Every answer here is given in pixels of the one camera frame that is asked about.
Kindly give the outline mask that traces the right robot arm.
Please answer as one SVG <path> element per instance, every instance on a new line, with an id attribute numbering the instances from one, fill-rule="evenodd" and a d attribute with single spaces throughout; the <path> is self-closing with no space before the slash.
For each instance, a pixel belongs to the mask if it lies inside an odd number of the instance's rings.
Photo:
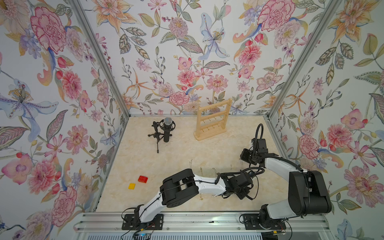
<path id="1" fill-rule="evenodd" d="M 288 197 L 261 207 L 258 216 L 261 228 L 271 229 L 291 218 L 330 213 L 332 203 L 322 173 L 304 169 L 292 161 L 270 153 L 263 133 L 264 126 L 259 124 L 250 148 L 243 149 L 240 159 L 250 166 L 272 171 L 286 180 Z"/>

